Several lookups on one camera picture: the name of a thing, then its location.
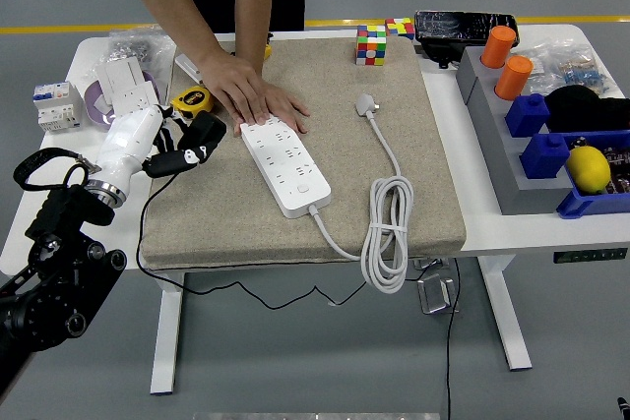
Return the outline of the person's left hand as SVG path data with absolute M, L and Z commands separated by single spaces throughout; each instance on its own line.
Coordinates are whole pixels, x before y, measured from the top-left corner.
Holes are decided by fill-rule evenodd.
M 243 124 L 264 124 L 271 115 L 283 121 L 298 134 L 306 134 L 307 128 L 303 118 L 310 115 L 309 109 L 296 96 L 286 90 L 270 84 L 263 79 L 258 80 L 254 88 L 255 97 L 247 99 L 244 105 L 237 105 L 233 116 L 233 134 L 241 134 Z

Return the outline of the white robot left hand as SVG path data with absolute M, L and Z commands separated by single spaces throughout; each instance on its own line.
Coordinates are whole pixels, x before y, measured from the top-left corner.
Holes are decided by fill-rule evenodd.
M 96 159 L 98 171 L 87 181 L 88 191 L 103 200 L 110 199 L 110 205 L 117 208 L 129 196 L 134 174 L 143 171 L 151 178 L 179 174 L 206 162 L 217 147 L 209 141 L 191 149 L 151 157 L 162 121 L 162 111 L 157 105 L 115 118 Z

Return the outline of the person's right hand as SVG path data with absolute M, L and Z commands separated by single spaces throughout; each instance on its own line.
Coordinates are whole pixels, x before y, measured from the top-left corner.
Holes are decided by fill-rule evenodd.
M 205 86 L 219 100 L 236 125 L 261 124 L 269 117 L 262 79 L 265 43 L 236 43 L 228 54 L 215 40 L 196 59 Z

